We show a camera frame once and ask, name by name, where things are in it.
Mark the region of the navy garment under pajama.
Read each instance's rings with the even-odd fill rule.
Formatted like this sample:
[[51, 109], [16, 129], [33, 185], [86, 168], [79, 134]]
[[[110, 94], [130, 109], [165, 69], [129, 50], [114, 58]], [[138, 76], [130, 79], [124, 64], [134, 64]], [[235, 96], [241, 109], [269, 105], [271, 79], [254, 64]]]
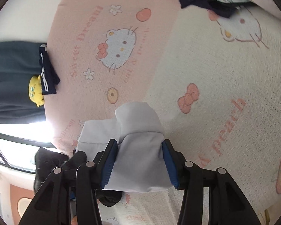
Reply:
[[217, 0], [179, 0], [181, 9], [197, 6], [224, 18], [231, 17], [244, 3], [222, 3]]

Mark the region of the navy white-striped folded garment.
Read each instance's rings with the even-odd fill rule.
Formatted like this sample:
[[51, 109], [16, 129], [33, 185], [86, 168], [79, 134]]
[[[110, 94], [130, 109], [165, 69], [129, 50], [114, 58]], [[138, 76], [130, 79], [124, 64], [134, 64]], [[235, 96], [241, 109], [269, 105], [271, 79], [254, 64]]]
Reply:
[[39, 64], [41, 67], [40, 80], [43, 95], [57, 94], [56, 85], [60, 83], [60, 78], [57, 75], [53, 65], [51, 64], [47, 45], [42, 44], [39, 47]]

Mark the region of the yellow plush toy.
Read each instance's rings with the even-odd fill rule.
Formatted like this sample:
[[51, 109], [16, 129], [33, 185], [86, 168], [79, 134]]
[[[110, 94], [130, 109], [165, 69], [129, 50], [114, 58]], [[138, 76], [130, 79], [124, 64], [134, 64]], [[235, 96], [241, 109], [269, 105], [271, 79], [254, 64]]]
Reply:
[[33, 76], [29, 82], [28, 88], [29, 99], [36, 104], [37, 107], [44, 105], [44, 99], [41, 89], [41, 79], [39, 76]]

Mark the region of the white shirt navy trim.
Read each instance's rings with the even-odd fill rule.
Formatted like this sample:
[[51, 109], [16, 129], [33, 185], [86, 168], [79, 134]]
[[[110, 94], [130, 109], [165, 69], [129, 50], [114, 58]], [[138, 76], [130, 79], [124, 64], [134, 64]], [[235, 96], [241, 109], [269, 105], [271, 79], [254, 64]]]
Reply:
[[126, 103], [112, 119], [86, 121], [76, 149], [92, 161], [111, 139], [118, 143], [118, 154], [105, 189], [146, 193], [171, 188], [161, 147], [164, 129], [147, 103]]

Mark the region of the dark teal curtain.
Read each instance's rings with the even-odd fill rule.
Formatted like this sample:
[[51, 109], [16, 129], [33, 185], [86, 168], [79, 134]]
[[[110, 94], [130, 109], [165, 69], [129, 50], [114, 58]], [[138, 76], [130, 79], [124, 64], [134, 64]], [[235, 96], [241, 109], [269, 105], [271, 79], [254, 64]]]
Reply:
[[42, 43], [0, 42], [0, 124], [45, 121], [44, 107], [37, 107], [28, 95], [32, 76], [38, 76]]

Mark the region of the pink cream Hello Kitty blanket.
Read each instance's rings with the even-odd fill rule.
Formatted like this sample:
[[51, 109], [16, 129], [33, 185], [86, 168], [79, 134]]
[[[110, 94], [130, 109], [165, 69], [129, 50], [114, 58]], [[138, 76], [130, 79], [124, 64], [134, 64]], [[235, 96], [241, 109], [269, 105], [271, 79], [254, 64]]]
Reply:
[[128, 102], [158, 114], [174, 148], [230, 172], [257, 214], [281, 199], [281, 21], [230, 19], [178, 0], [61, 0], [47, 43], [51, 142], [70, 155], [85, 121]]

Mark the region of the black window frame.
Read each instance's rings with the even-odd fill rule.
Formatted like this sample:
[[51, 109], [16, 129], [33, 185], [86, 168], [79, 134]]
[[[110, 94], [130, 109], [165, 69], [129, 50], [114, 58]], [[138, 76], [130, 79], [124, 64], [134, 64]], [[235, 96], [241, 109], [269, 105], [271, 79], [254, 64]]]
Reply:
[[40, 148], [57, 152], [51, 143], [37, 142], [0, 133], [0, 165], [24, 173], [35, 173], [35, 155]]

